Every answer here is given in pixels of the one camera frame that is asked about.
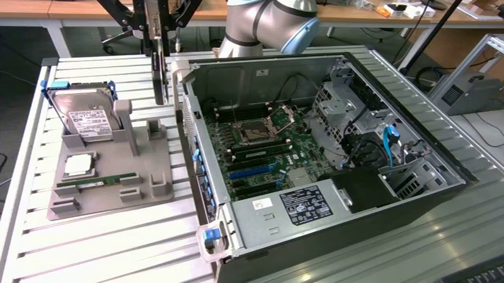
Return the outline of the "graphics card with metal bracket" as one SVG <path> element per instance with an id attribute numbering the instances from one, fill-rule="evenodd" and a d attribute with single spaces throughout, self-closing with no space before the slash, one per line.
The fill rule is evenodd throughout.
<path id="1" fill-rule="evenodd" d="M 146 39 L 150 42 L 150 66 L 152 66 L 152 88 L 153 97 L 157 105 L 164 104 L 167 96 L 165 87 L 165 59 L 161 47 L 161 28 L 159 16 L 159 0 L 144 0 L 144 9 L 146 16 Z"/>

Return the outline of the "black office chair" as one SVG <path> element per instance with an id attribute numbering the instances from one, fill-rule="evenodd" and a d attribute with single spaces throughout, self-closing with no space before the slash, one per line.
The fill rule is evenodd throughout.
<path id="1" fill-rule="evenodd" d="M 129 28 L 121 28 L 121 32 L 116 35 L 106 34 L 104 27 L 98 27 L 97 31 L 100 36 L 101 49 L 106 55 L 116 55 L 112 44 L 120 43 L 128 38 L 133 38 L 138 42 L 138 54 L 144 55 L 142 40 L 133 37 L 133 31 Z"/>

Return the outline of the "blue disk caddy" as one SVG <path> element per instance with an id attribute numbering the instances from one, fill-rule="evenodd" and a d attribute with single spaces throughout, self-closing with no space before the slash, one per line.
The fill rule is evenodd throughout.
<path id="1" fill-rule="evenodd" d="M 77 133 L 69 116 L 69 113 L 74 111 L 104 110 L 104 117 L 109 122 L 110 129 L 121 128 L 121 122 L 113 113 L 113 102 L 117 100 L 117 95 L 112 81 L 70 83 L 65 80 L 56 80 L 48 83 L 42 80 L 41 94 L 62 122 L 65 134 Z"/>

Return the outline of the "black RAM slot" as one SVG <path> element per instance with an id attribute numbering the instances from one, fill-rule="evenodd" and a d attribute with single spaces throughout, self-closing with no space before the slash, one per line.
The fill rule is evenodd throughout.
<path id="1" fill-rule="evenodd" d="M 217 109 L 215 109 L 213 113 L 219 114 L 220 116 L 232 115 L 232 111 L 231 110 L 219 111 Z M 239 111 L 235 111 L 235 115 L 236 116 L 259 116 L 259 117 L 264 117 L 267 114 L 268 114 L 267 109 L 239 110 Z"/>
<path id="2" fill-rule="evenodd" d="M 265 103 L 237 103 L 232 101 L 220 101 L 217 103 L 212 104 L 212 108 L 216 108 L 219 111 L 227 111 L 227 110 L 256 110 L 256 109 L 265 109 L 267 105 Z"/>
<path id="3" fill-rule="evenodd" d="M 268 115 L 265 115 L 264 117 L 259 117 L 259 116 L 236 116 L 236 120 L 237 121 L 252 120 L 252 119 L 265 118 L 267 116 Z M 217 117 L 215 118 L 215 121 L 217 123 L 232 123 L 233 122 L 233 118 L 232 118 L 232 115 L 224 115 L 224 116 L 217 115 Z"/>
<path id="4" fill-rule="evenodd" d="M 217 119 L 220 121 L 228 121 L 228 120 L 249 120 L 249 119 L 257 119 L 264 118 L 268 115 L 267 110 L 264 109 L 228 109 L 221 110 L 215 113 L 217 115 Z"/>
<path id="5" fill-rule="evenodd" d="M 275 141 L 275 140 L 263 141 L 263 142 L 256 142 L 256 143 L 264 143 L 264 142 L 271 142 L 271 141 Z M 243 144 L 237 144 L 237 145 L 232 145 L 232 146 L 229 146 L 229 147 L 240 147 L 240 146 L 245 146 L 245 145 L 243 145 Z"/>
<path id="6" fill-rule="evenodd" d="M 276 153 L 279 153 L 284 150 L 288 150 L 290 146 L 291 146 L 291 144 L 282 144 L 282 145 L 278 145 L 278 146 L 269 146 L 269 147 L 264 147 L 264 148 L 260 148 L 260 149 L 253 149 L 253 150 L 247 150 L 247 151 L 240 151 L 240 152 L 232 153 L 231 156 L 235 156 L 235 158 L 239 159 L 239 158 L 249 158 L 249 157 L 255 157 L 255 156 L 264 156 L 264 155 L 268 155 L 268 154 L 276 154 Z"/>
<path id="7" fill-rule="evenodd" d="M 236 153 L 236 152 L 240 152 L 240 151 L 260 149 L 260 148 L 264 148 L 264 147 L 278 146 L 278 145 L 282 145 L 282 144 L 284 144 L 284 142 L 282 140 L 275 140 L 275 141 L 268 141 L 268 142 L 264 142 L 264 143 L 249 144 L 249 145 L 240 146 L 240 147 L 229 147 L 229 148 L 225 149 L 225 152 L 232 154 L 232 153 Z"/>

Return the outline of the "silver hard disk drive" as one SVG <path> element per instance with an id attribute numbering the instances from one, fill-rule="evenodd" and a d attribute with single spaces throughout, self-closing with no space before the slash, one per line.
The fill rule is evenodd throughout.
<path id="1" fill-rule="evenodd" d="M 112 139 L 112 132 L 121 128 L 121 123 L 113 113 L 109 88 L 49 90 L 48 94 L 69 134 L 77 134 L 85 142 Z"/>

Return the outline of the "green motherboard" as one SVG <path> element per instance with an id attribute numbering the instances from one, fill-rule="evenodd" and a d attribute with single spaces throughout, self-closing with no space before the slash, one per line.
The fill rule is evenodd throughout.
<path id="1" fill-rule="evenodd" d="M 268 115 L 282 105 L 279 105 L 276 108 L 267 106 Z M 275 162 L 267 165 L 272 166 L 269 173 L 243 177 L 235 180 L 231 180 L 228 178 L 228 174 L 231 172 L 227 171 L 227 166 L 236 162 L 231 161 L 231 154 L 225 152 L 225 149 L 229 146 L 239 144 L 237 134 L 235 132 L 235 122 L 217 123 L 215 121 L 215 118 L 217 117 L 215 113 L 205 116 L 211 145 L 213 147 L 215 157 L 223 175 L 223 183 L 231 200 L 237 200 L 235 193 L 237 189 L 255 186 L 261 183 L 276 181 L 276 188 L 279 189 L 278 191 L 295 187 L 290 183 L 287 176 L 287 172 L 295 168 L 304 168 L 307 173 L 312 176 L 312 180 L 315 181 L 319 175 L 328 173 L 336 169 L 336 163 L 346 156 L 339 150 L 330 151 L 318 145 L 314 136 L 311 135 L 311 129 L 303 121 L 303 119 L 307 117 L 308 109 L 291 105 L 287 106 L 294 112 L 295 122 L 286 130 L 275 135 L 275 138 L 272 140 L 283 139 L 284 144 L 292 145 L 292 149 L 287 153 L 279 154 L 276 156 L 269 156 L 271 158 L 275 158 Z M 243 180 L 247 184 L 243 187 L 232 188 L 231 183 L 237 180 Z"/>

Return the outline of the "CPU socket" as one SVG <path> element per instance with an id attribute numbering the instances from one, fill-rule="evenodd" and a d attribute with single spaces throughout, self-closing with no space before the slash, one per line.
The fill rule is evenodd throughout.
<path id="1" fill-rule="evenodd" d="M 239 122 L 235 125 L 235 132 L 237 134 L 237 143 L 240 145 L 251 145 L 269 141 L 275 138 L 263 119 Z"/>

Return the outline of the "metal socket cover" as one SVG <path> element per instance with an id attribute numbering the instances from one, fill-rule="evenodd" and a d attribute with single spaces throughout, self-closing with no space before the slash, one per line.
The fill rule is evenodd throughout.
<path id="1" fill-rule="evenodd" d="M 268 131 L 278 135 L 295 122 L 294 112 L 287 105 L 282 105 L 267 117 L 265 126 Z"/>

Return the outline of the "grey parts rack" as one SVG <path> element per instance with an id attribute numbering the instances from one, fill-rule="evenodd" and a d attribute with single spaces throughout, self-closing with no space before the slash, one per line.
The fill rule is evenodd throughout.
<path id="1" fill-rule="evenodd" d="M 76 135 L 62 136 L 54 181 L 46 208 L 50 221 L 122 209 L 173 198 L 167 130 L 159 120 L 146 120 L 140 127 L 130 124 L 130 102 L 117 100 L 113 113 L 122 127 L 112 139 L 82 142 Z M 64 173 L 65 160 L 77 154 L 92 155 L 90 170 L 81 175 Z M 120 179 L 114 185 L 100 183 L 56 187 L 65 181 L 136 173 L 138 177 Z"/>

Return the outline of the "green RAM stick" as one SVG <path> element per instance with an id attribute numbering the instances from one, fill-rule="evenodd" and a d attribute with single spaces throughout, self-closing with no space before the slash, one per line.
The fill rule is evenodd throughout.
<path id="1" fill-rule="evenodd" d="M 72 180 L 72 181 L 65 181 L 60 182 L 56 184 L 56 187 L 65 187 L 65 186 L 78 186 L 78 185 L 85 185 L 85 184 L 96 184 L 100 183 L 104 186 L 114 185 L 120 182 L 120 179 L 126 178 L 126 177 L 138 177 L 136 173 L 124 173 L 120 175 L 110 175 L 110 176 L 104 176 L 104 177 L 93 177 L 89 179 L 81 179 L 81 180 Z"/>
<path id="2" fill-rule="evenodd" d="M 231 153 L 231 161 L 244 162 L 252 159 L 276 156 L 279 154 L 287 153 L 291 149 L 292 149 L 291 144 L 282 144 L 282 145 L 273 145 L 273 146 L 259 147 L 259 148 L 252 148 L 252 149 L 235 150 Z"/>

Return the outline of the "silver CPU chip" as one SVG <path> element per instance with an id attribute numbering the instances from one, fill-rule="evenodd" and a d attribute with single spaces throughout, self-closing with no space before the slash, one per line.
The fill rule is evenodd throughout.
<path id="1" fill-rule="evenodd" d="M 90 170 L 92 155 L 77 154 L 65 160 L 64 173 L 68 175 L 81 175 Z"/>

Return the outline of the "silver drive cage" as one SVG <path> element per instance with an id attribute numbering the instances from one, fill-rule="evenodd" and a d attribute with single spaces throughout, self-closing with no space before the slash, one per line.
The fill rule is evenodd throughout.
<path id="1" fill-rule="evenodd" d="M 318 145 L 335 151 L 342 148 L 343 135 L 380 134 L 394 118 L 388 108 L 371 110 L 347 85 L 324 82 L 303 121 Z"/>

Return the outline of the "orange white box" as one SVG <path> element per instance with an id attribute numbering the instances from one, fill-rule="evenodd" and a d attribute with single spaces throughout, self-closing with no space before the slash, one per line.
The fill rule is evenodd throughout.
<path id="1" fill-rule="evenodd" d="M 405 4 L 383 4 L 376 7 L 375 11 L 386 18 L 399 17 L 406 9 Z"/>

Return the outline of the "blue expansion slot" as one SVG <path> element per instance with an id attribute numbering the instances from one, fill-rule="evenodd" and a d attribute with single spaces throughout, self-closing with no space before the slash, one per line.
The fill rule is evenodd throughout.
<path id="1" fill-rule="evenodd" d="M 271 170 L 272 170 L 272 166 L 255 167 L 252 169 L 245 169 L 245 170 L 241 170 L 239 172 L 231 172 L 228 174 L 228 178 L 231 180 L 235 180 L 235 179 L 240 179 L 243 177 L 248 177 L 248 176 L 255 176 L 255 175 L 260 175 L 260 174 L 264 174 L 264 173 L 269 173 Z"/>

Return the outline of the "silver chipset heatsink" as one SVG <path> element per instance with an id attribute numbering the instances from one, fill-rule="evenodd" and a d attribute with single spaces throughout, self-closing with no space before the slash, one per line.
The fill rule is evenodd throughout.
<path id="1" fill-rule="evenodd" d="M 314 182 L 312 176 L 304 168 L 295 168 L 287 172 L 288 180 L 292 186 L 307 185 Z"/>

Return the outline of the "black tripod pole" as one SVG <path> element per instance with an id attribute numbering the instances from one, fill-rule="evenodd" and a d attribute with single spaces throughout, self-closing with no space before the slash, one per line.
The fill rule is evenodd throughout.
<path id="1" fill-rule="evenodd" d="M 454 10 L 457 9 L 458 5 L 461 4 L 462 0 L 454 0 L 450 7 L 446 9 L 443 16 L 441 17 L 441 20 L 435 24 L 435 26 L 430 29 L 427 32 L 425 38 L 422 41 L 417 40 L 413 44 L 413 50 L 414 53 L 407 53 L 407 56 L 405 57 L 406 62 L 400 63 L 398 71 L 402 75 L 406 75 L 411 66 L 417 62 L 421 54 L 423 53 L 427 45 L 430 44 L 431 40 L 434 39 L 434 36 L 442 29 L 450 15 L 453 14 Z"/>

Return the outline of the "silver power supply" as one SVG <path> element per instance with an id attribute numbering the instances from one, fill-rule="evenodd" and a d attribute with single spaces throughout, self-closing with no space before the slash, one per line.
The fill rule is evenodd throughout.
<path id="1" fill-rule="evenodd" d="M 247 250 L 284 243 L 351 216 L 352 200 L 330 179 L 232 202 L 235 227 Z"/>

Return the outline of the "blue case latch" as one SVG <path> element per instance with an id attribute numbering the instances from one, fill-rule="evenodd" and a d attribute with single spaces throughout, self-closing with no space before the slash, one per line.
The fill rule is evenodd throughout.
<path id="1" fill-rule="evenodd" d="M 212 243 L 221 238 L 219 228 L 204 229 L 201 232 L 201 238 L 204 243 Z"/>

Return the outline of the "black plastic shroud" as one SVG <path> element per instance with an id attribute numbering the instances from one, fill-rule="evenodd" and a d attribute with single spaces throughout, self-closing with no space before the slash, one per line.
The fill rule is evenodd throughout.
<path id="1" fill-rule="evenodd" d="M 384 185 L 378 170 L 372 167 L 354 167 L 323 173 L 316 180 L 330 179 L 350 199 L 348 209 L 351 213 L 362 212 L 371 208 L 388 205 L 399 201 Z"/>

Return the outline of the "wooden block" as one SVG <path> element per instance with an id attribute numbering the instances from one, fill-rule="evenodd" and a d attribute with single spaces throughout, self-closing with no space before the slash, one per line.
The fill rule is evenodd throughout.
<path id="1" fill-rule="evenodd" d="M 497 7 L 504 4 L 504 0 L 471 0 L 466 8 L 477 15 L 495 16 Z"/>

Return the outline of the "perforated silver disk bay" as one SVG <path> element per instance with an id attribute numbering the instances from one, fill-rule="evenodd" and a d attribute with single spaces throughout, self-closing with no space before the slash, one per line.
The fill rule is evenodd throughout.
<path id="1" fill-rule="evenodd" d="M 462 179 L 449 170 L 442 171 L 441 167 L 422 157 L 394 167 L 384 166 L 378 172 L 395 196 L 407 199 L 463 184 Z"/>

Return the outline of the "black open PC case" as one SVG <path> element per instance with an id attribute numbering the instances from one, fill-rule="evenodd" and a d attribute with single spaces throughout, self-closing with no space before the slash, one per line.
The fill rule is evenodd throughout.
<path id="1" fill-rule="evenodd" d="M 477 177 L 462 165 L 439 130 L 451 124 L 406 78 L 376 55 L 358 58 L 330 52 L 261 58 L 173 61 L 171 82 L 177 102 L 177 124 L 188 180 L 196 203 L 196 244 L 201 260 L 213 269 L 215 283 L 247 282 L 336 251 L 418 219 L 467 187 Z M 338 149 L 346 156 L 336 169 L 394 167 L 425 158 L 449 170 L 463 184 L 422 193 L 378 208 L 367 209 L 340 223 L 284 243 L 247 250 L 243 246 L 223 175 L 211 145 L 205 116 L 220 101 L 286 104 L 311 109 L 322 83 L 344 84 L 371 110 L 388 108 L 394 120 L 382 133 L 346 134 Z M 219 228 L 221 238 L 204 243 L 204 229 Z"/>

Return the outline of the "black keyboard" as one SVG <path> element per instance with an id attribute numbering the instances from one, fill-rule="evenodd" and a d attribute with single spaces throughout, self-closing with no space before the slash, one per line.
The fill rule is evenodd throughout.
<path id="1" fill-rule="evenodd" d="M 483 262 L 437 279 L 434 283 L 504 283 L 504 262 Z"/>

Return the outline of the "aluminium profile frame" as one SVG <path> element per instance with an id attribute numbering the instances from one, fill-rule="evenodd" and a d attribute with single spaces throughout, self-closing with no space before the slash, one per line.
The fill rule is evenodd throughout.
<path id="1" fill-rule="evenodd" d="M 461 75 L 463 75 L 470 66 L 475 64 L 475 59 L 482 55 L 486 48 L 491 48 L 495 54 L 491 55 L 493 58 L 482 64 L 479 72 L 483 74 L 490 70 L 490 68 L 497 64 L 498 61 L 504 60 L 504 34 L 483 35 L 482 39 L 475 44 L 474 48 L 469 52 L 465 59 L 461 61 L 457 68 L 453 70 L 449 77 L 446 79 L 442 79 L 431 89 L 429 98 L 433 103 L 439 101 L 441 97 L 450 89 L 455 79 Z"/>

